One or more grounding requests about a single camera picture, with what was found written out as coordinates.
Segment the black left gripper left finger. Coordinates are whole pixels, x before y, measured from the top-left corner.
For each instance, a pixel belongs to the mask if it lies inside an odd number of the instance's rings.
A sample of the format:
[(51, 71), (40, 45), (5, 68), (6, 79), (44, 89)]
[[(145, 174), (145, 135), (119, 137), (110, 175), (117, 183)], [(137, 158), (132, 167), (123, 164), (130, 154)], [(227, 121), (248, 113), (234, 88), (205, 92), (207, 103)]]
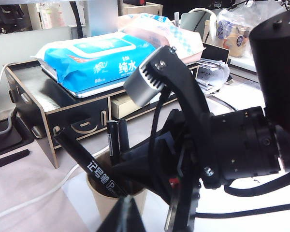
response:
[(125, 232), (126, 222), (124, 220), (124, 202), (125, 198), (121, 197), (114, 205), (105, 220), (101, 223), (97, 232)]

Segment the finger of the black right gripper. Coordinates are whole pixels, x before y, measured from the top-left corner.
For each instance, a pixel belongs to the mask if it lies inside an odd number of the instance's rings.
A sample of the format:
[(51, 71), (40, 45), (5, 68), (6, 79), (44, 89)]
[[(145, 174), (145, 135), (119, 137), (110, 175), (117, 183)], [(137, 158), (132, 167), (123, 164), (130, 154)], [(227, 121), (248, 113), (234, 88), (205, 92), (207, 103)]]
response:
[(123, 161), (112, 167), (115, 174), (139, 183), (171, 202), (170, 179), (176, 176), (179, 146), (174, 140), (155, 140), (154, 157), (149, 157), (149, 140), (144, 140), (122, 155)]
[(173, 109), (164, 123), (164, 126), (159, 131), (159, 135), (170, 133), (176, 145), (182, 145), (186, 138), (190, 137), (190, 132), (186, 124), (183, 111)]

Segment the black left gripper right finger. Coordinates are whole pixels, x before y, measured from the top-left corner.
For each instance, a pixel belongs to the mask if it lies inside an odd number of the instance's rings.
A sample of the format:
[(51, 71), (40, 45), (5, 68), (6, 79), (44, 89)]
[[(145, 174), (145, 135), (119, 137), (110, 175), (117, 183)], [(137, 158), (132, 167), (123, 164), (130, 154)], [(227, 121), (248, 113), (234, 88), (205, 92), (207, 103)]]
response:
[(127, 232), (145, 232), (141, 214), (137, 207), (135, 199), (128, 195), (126, 197), (127, 213), (126, 213), (126, 231)]

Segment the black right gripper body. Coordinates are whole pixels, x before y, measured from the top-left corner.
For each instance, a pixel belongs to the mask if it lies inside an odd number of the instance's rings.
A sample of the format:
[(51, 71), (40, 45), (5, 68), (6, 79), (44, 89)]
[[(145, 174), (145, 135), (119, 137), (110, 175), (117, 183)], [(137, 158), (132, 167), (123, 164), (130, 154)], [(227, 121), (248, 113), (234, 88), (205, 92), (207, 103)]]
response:
[(167, 232), (191, 232), (200, 188), (216, 189), (232, 181), (279, 171), (274, 131), (260, 107), (214, 116), (183, 109), (185, 129), (175, 147), (179, 153), (165, 223)]

